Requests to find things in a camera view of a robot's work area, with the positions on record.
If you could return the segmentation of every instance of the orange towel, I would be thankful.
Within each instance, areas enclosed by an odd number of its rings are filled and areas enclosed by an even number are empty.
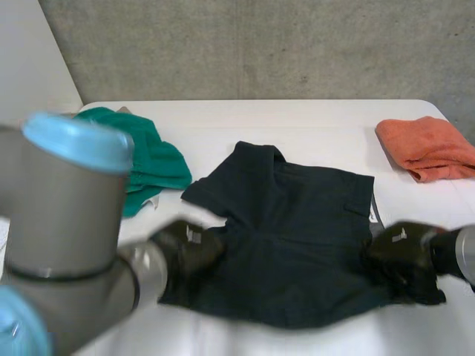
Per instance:
[[[475,147],[451,123],[430,116],[384,120],[376,133],[417,182],[475,177]]]

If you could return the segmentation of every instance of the concrete wall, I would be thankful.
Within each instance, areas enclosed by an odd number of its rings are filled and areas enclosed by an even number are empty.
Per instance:
[[[475,143],[473,0],[40,4],[84,102],[426,99]]]

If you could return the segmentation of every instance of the dark shirt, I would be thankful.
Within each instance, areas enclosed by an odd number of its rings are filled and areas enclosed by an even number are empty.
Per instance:
[[[227,217],[226,253],[161,303],[286,329],[325,326],[390,302],[359,259],[371,238],[373,178],[288,163],[271,145],[236,144],[182,195]]]

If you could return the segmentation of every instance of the green cloth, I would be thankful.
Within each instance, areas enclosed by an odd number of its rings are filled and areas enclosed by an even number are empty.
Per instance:
[[[134,167],[127,186],[124,217],[134,216],[143,202],[164,188],[185,189],[190,185],[191,173],[185,159],[173,145],[161,140],[151,120],[107,108],[89,109],[75,118],[119,129],[134,140]]]

